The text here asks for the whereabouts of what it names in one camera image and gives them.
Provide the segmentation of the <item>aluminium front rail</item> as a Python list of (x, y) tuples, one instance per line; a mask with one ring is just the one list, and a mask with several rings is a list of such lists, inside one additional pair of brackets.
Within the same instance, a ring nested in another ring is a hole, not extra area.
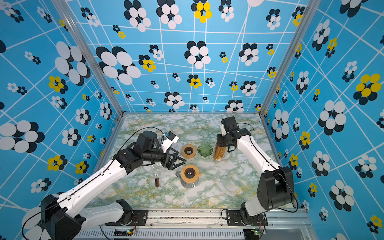
[[(76, 240), (244, 240), (243, 229), (259, 230), (259, 240), (316, 240), (306, 211), (265, 213), (266, 227), (229, 227), (225, 210), (235, 209), (148, 209), (145, 226), (92, 227), (80, 232)], [(114, 237), (114, 231), (137, 231), (129, 238)]]

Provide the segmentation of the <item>left aluminium corner post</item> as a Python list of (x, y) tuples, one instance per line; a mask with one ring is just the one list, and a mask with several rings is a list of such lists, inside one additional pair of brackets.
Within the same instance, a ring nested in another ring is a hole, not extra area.
[(52, 1), (52, 3), (58, 11), (59, 15), (63, 18), (66, 25), (68, 26), (71, 36), (73, 37), (77, 46), (84, 55), (87, 63), (89, 63), (90, 69), (94, 73), (96, 80), (99, 82), (106, 96), (109, 98), (112, 106), (117, 111), (119, 117), (123, 117), (124, 111), (121, 105), (119, 104), (117, 98), (115, 97), (115, 94), (112, 93), (111, 86), (108, 83), (108, 80), (104, 76), (104, 73), (102, 72), (101, 68), (98, 65), (98, 62), (96, 61), (93, 55), (93, 52), (87, 44), (84, 34), (82, 33), (81, 29), (79, 28), (79, 25), (75, 21), (75, 16), (70, 12), (70, 8), (68, 7), (65, 1), (54, 0)]

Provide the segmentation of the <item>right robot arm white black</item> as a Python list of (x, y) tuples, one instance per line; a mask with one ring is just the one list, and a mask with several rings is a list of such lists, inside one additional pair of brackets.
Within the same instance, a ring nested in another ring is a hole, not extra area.
[(284, 205), (298, 205), (292, 170), (274, 162), (257, 144), (251, 132), (238, 126), (235, 117), (221, 120), (217, 144), (219, 147), (233, 147), (241, 151), (260, 174), (257, 196), (243, 203), (239, 210), (244, 225), (251, 226), (260, 222), (266, 212), (280, 209)]

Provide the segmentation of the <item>green glass dripper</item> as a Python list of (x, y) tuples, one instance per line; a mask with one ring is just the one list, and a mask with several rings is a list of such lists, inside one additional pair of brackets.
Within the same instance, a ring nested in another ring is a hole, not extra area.
[(204, 143), (198, 146), (197, 151), (201, 157), (207, 158), (213, 153), (213, 147), (210, 144)]

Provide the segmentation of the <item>circuit board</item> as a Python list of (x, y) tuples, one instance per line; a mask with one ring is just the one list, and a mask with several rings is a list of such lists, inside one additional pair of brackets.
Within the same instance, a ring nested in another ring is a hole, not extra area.
[(129, 237), (132, 237), (133, 235), (135, 235), (136, 233), (137, 233), (137, 231), (134, 229), (131, 229), (131, 230), (118, 230), (118, 229), (116, 229), (114, 231), (113, 236), (118, 237), (118, 238), (129, 238)]
[(259, 240), (260, 231), (255, 229), (243, 229), (245, 240)]

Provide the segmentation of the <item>aluminium corner post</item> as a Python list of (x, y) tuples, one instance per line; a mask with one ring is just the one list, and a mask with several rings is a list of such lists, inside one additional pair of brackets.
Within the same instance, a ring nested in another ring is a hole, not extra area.
[(75, 16), (70, 12), (70, 8), (68, 7), (65, 1), (54, 0), (52, 1), (52, 3), (58, 11), (59, 15), (63, 18), (66, 25), (68, 26), (71, 36), (73, 37), (77, 46), (84, 55), (87, 63), (89, 63), (90, 69), (94, 73), (96, 80), (99, 82), (106, 96), (109, 98), (112, 106), (117, 111), (119, 117), (123, 117), (124, 111), (121, 105), (119, 104), (117, 98), (115, 97), (115, 94), (112, 93), (111, 86), (108, 83), (108, 80), (104, 76), (104, 73), (102, 72), (101, 68), (98, 65), (98, 62), (96, 61), (93, 55), (93, 52), (87, 44), (84, 34), (82, 33), (81, 29), (79, 28), (79, 25), (75, 21)]
[(266, 95), (266, 98), (262, 104), (262, 109), (259, 112), (260, 117), (262, 118), (264, 114), (267, 112), (273, 98), (275, 95), (275, 91), (277, 90), (279, 84), (284, 78), (284, 74), (286, 73), (289, 65), (291, 64), (294, 53), (296, 52), (297, 47), (301, 43), (301, 40), (303, 39), (310, 23), (312, 22), (312, 19), (316, 13), (316, 10), (319, 7), (319, 4), (321, 3), (321, 0), (312, 0), (309, 1), (308, 5), (305, 8), (304, 17), (301, 20), (301, 23), (297, 27), (293, 38), (288, 46), (288, 49), (284, 55), (284, 58), (282, 59), (282, 62), (278, 68), (277, 76), (272, 81), (272, 84), (270, 86), (270, 89)]

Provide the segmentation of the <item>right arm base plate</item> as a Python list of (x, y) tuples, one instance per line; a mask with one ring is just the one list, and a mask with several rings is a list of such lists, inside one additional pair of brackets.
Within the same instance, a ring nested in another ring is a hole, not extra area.
[(243, 210), (225, 210), (223, 218), (229, 227), (266, 227), (268, 220), (263, 214), (249, 216)]

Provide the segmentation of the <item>left circuit board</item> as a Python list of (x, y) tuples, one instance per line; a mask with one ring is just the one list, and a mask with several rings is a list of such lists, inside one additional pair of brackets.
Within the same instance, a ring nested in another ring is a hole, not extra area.
[(129, 237), (132, 237), (133, 235), (135, 235), (136, 233), (137, 233), (137, 231), (134, 229), (131, 229), (131, 230), (118, 230), (118, 229), (116, 229), (114, 231), (113, 236), (118, 237), (118, 238), (129, 238)]

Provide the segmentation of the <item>right circuit board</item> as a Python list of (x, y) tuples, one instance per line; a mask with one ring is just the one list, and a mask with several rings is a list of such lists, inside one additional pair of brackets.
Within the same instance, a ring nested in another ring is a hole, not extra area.
[(255, 229), (243, 229), (245, 240), (259, 240), (260, 231)]

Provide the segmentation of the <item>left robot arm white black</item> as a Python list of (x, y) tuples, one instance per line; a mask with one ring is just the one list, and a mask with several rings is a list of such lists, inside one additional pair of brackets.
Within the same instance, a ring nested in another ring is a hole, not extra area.
[(144, 131), (137, 140), (120, 149), (104, 167), (71, 190), (57, 197), (49, 195), (41, 202), (41, 219), (52, 240), (72, 240), (80, 232), (106, 223), (139, 225), (139, 218), (124, 200), (96, 208), (87, 204), (113, 183), (139, 167), (160, 163), (174, 170), (186, 163), (172, 148), (179, 137), (169, 131), (159, 140), (156, 133)]

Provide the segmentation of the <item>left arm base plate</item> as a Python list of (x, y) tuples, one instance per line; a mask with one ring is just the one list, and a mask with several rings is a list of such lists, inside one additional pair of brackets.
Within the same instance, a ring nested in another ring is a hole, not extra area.
[(106, 226), (142, 227), (146, 225), (148, 213), (148, 210), (132, 210), (129, 214), (123, 214), (117, 222), (106, 223)]

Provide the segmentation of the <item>right aluminium corner post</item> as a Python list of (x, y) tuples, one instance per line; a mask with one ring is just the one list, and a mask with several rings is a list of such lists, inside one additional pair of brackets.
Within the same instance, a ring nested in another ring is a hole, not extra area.
[(279, 84), (284, 78), (284, 74), (286, 73), (289, 65), (291, 64), (294, 53), (296, 52), (297, 47), (301, 43), (301, 40), (303, 39), (310, 23), (312, 22), (312, 19), (316, 13), (316, 10), (319, 7), (319, 4), (321, 3), (321, 0), (312, 0), (309, 1), (308, 5), (305, 8), (304, 17), (301, 20), (301, 23), (297, 27), (293, 38), (288, 46), (288, 49), (284, 55), (284, 58), (282, 59), (282, 62), (278, 68), (277, 76), (272, 81), (272, 84), (270, 86), (270, 89), (266, 95), (266, 98), (262, 104), (262, 109), (259, 112), (260, 117), (262, 118), (264, 114), (267, 112), (273, 98), (275, 95), (275, 91), (277, 90)]

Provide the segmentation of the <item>ribbed glass carafe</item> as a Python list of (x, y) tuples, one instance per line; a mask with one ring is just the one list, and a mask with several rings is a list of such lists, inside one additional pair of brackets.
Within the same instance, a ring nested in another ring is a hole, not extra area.
[(200, 179), (200, 175), (194, 169), (187, 169), (184, 172), (177, 171), (176, 177), (180, 179), (182, 186), (187, 189), (195, 188), (199, 184)]

